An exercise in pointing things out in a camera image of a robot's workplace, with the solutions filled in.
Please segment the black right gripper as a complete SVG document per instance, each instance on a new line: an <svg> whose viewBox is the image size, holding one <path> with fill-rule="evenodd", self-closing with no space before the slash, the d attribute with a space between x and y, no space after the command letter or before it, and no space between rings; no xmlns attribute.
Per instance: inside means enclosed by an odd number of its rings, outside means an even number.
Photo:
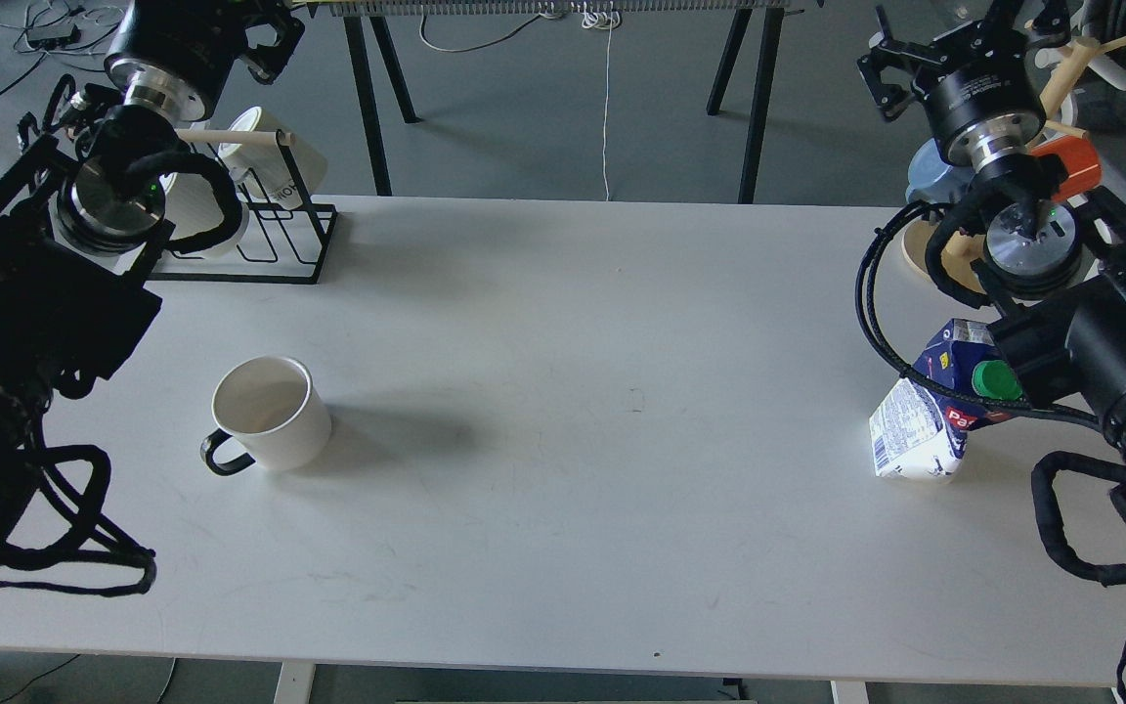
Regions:
<svg viewBox="0 0 1126 704"><path fill-rule="evenodd" d="M1045 1L1028 32L1018 28L1020 1L993 1L978 20L930 43L894 39L885 6L879 32L856 62L881 121L897 121L912 104L924 108L939 155L950 164L988 164L1042 133L1047 115L1026 71L1026 55L1067 44L1064 1Z"/></svg>

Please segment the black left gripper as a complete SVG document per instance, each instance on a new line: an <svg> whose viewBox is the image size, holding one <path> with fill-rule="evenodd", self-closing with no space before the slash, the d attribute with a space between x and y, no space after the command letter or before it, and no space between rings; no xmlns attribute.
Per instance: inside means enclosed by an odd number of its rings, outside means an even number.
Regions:
<svg viewBox="0 0 1126 704"><path fill-rule="evenodd" d="M126 106L200 123L236 62L272 84L304 32L287 1L129 1L104 68Z"/></svg>

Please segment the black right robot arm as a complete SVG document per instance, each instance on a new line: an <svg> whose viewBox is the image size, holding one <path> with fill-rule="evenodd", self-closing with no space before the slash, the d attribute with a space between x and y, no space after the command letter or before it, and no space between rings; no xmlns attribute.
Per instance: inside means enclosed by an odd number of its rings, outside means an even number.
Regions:
<svg viewBox="0 0 1126 704"><path fill-rule="evenodd" d="M854 306L864 338L899 378L948 395L950 387L904 360L882 332L875 284L882 257L913 220L933 219L924 269L935 289L965 306L992 308L988 327L1018 383L1011 400L957 392L965 404L1076 424L1100 433L1118 461L1054 451L1031 473L1033 507L1047 556L1067 574L1103 587L1126 585L1126 564L1078 556L1055 492L1064 472L1111 485L1126 525L1126 204L1083 178L1081 139L1035 146L1051 113L1033 89L1026 57L1071 41L1067 5L1046 1L1028 27L1018 1L993 1L978 20L930 43L895 39L888 14L856 65L883 121L924 108L942 163L973 173L960 199L910 200L877 228L863 255ZM1126 639L1117 676L1126 670Z"/></svg>

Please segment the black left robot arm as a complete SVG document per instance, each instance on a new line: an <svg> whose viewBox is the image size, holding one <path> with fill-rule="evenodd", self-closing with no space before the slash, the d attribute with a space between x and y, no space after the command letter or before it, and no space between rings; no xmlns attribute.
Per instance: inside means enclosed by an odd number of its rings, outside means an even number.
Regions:
<svg viewBox="0 0 1126 704"><path fill-rule="evenodd" d="M282 75L304 34L294 8L133 1L108 84L64 75L0 178L0 569L15 588L120 597L157 578L155 553L104 513L107 452L50 446L43 418L137 348L162 253L222 246L244 223L231 173L178 128L211 117L236 62L262 84Z"/></svg>

